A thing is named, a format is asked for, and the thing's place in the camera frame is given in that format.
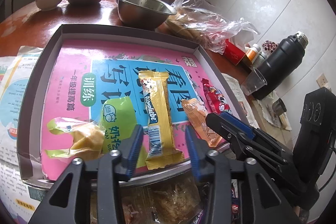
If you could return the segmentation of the grey tray with pink book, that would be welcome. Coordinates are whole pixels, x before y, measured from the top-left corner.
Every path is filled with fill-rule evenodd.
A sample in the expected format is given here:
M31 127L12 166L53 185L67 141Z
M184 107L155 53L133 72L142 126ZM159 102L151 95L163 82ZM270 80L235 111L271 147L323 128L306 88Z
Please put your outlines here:
M69 164L47 151L68 149L69 133L49 131L48 123L62 117L109 122L105 147L115 149L125 133L123 123L147 125L140 71L169 74L167 80L175 146L186 150L189 124L182 100L204 100L202 79L218 88L231 112L245 114L230 86L207 52L197 43L135 28L93 24L64 24L45 46L30 75L18 122L17 154L22 180L48 189Z

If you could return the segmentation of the orange medicine bottle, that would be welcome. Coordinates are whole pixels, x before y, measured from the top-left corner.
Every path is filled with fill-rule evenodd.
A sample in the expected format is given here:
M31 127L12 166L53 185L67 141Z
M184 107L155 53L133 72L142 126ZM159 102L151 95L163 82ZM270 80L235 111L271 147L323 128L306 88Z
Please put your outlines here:
M246 56L252 64L257 59L260 51L261 51L261 47L258 44L253 44L252 47L248 48L248 51L246 52Z

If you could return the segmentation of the small steel thermos cap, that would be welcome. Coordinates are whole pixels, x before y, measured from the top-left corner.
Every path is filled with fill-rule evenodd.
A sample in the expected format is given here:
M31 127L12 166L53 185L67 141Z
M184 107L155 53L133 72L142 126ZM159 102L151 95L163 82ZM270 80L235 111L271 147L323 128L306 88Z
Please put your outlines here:
M272 110L277 116L280 116L287 111L286 106L281 98L272 104Z

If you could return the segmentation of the clear plastic cup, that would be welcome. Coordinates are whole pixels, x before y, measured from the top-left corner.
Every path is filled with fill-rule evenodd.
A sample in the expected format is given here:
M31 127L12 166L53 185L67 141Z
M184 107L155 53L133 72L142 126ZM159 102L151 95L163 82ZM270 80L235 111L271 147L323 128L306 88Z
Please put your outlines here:
M251 73L246 77L244 82L240 85L241 90L247 96L253 92L258 91L262 87L267 85L265 77L257 68L253 68Z

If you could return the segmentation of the crumpled white paper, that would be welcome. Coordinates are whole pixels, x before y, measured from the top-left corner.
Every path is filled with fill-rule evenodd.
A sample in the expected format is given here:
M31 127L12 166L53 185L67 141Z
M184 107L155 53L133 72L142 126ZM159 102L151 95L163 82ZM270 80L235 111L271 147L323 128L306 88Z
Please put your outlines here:
M280 116L277 116L272 110L272 104L280 97L275 91L272 91L262 100L257 100L259 106L262 109L262 115L269 124L274 127L281 128L287 131L291 131L291 125L289 123L286 112Z

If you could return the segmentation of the clear cracker packet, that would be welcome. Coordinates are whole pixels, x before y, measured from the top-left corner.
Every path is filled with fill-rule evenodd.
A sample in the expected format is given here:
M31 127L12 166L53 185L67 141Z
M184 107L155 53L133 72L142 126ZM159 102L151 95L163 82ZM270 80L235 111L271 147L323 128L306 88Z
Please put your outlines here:
M198 188L189 175L123 188L121 196L126 223L189 223L202 211Z

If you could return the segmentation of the red panda snack packet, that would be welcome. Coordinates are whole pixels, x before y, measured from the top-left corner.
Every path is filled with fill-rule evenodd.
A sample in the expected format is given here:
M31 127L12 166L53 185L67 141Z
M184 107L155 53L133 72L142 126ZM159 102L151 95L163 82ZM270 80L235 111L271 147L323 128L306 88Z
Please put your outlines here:
M229 104L225 99L222 92L212 86L208 79L202 79L203 92L205 98L211 108L213 113L222 114L229 113L232 114Z

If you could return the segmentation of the English student newspaper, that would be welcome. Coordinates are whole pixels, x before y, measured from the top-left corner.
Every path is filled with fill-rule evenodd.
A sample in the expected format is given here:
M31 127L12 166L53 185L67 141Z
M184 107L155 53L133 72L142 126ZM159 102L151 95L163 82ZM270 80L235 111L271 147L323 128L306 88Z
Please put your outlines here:
M21 179L17 139L23 96L41 53L41 48L20 47L1 80L1 202L15 223L28 223L40 204Z

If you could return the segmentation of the clear plastic bag with food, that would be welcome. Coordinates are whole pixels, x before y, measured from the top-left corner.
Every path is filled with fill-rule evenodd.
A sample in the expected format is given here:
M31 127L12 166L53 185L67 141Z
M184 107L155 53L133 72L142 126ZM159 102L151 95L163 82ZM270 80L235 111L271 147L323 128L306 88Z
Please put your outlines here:
M200 44L203 48L223 54L228 46L244 46L260 34L244 18L228 20L221 11L206 0L175 0L175 15L165 21L176 36Z

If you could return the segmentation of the dried flower bouquet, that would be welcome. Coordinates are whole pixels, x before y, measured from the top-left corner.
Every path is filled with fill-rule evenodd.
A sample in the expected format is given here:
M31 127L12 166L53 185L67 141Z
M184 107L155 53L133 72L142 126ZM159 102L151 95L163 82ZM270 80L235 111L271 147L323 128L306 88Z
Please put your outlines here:
M264 43L262 43L263 51L268 54L273 53L277 47L278 47L277 43L269 40L266 40Z

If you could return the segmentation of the orange snack packet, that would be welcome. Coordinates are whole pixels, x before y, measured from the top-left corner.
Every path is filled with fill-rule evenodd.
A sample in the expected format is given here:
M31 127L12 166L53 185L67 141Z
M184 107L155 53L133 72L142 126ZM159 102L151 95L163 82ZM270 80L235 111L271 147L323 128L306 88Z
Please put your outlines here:
M197 98L191 98L181 100L181 105L199 137L205 140L209 147L215 148L221 142L222 137L207 126L206 117L209 112L204 103Z

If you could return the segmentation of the green milk snack packet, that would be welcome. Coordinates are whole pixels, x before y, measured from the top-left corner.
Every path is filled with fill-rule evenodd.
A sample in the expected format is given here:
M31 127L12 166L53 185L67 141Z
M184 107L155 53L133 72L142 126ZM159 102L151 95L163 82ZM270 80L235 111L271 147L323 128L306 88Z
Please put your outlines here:
M84 160L97 159L102 154L119 149L121 142L131 136L136 124L130 97L110 99L103 104L98 122L63 117L49 121L49 132L53 135L71 135L72 145L64 149L47 149L45 153L51 159L74 156Z

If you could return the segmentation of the blue Oreo-style cookie packet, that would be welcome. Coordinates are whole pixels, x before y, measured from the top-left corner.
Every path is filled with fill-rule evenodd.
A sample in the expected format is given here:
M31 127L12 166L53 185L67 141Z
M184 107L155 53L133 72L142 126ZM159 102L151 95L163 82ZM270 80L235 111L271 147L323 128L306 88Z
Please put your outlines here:
M187 223L201 223L205 218L206 202L208 200L210 184L206 183L201 187L201 206L202 209ZM240 223L240 198L238 180L231 180L231 223Z

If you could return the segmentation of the yellow Alpenliebe candy bar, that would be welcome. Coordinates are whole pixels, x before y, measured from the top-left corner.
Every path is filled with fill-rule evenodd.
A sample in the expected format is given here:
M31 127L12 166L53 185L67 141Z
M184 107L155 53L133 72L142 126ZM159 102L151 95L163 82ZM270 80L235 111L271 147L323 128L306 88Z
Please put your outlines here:
M183 162L184 153L175 147L174 141L167 86L169 74L140 71L138 78L148 114L149 152L145 160L147 168L154 170Z

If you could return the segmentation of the red tissue box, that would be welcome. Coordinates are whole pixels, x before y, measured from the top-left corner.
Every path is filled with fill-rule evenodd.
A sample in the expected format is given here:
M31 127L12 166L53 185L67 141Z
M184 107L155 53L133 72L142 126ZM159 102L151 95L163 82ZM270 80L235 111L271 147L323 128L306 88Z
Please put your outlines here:
M223 56L233 65L238 65L238 63L240 63L240 61L244 58L245 52L235 46L230 39L226 39L225 43L226 46L224 48Z

